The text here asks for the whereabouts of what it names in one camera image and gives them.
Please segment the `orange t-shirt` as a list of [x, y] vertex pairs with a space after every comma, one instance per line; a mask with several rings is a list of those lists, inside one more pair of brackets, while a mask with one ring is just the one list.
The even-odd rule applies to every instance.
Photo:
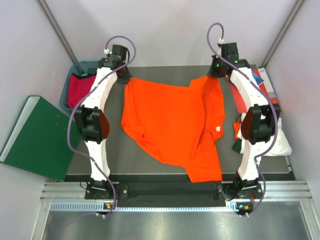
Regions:
[[187, 87], [132, 78], [125, 86], [124, 132], [159, 162], [184, 168], [193, 183], [222, 180], [216, 142], [224, 119], [216, 77], [193, 79]]

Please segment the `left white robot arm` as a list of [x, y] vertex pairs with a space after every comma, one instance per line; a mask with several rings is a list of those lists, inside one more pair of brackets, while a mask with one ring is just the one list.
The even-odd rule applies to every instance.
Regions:
[[98, 62], [95, 80], [90, 94], [76, 109], [74, 120], [85, 142], [91, 163], [90, 180], [87, 183], [85, 198], [90, 200], [112, 199], [114, 187], [108, 182], [111, 170], [108, 166], [106, 141], [110, 124], [104, 114], [105, 104], [111, 88], [118, 77], [130, 77], [126, 68], [112, 72], [125, 64], [120, 56], [109, 56]]

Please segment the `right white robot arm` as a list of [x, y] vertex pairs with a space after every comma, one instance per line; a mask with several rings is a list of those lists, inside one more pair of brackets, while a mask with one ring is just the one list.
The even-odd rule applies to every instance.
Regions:
[[236, 197], [245, 198], [259, 188], [259, 178], [263, 177], [260, 162], [262, 156], [276, 143], [280, 106], [272, 103], [261, 91], [245, 59], [232, 58], [227, 61], [215, 54], [208, 75], [218, 78], [227, 76], [240, 93], [246, 107], [240, 124], [240, 133], [244, 140], [242, 161], [233, 181], [231, 195], [222, 193], [228, 201]]

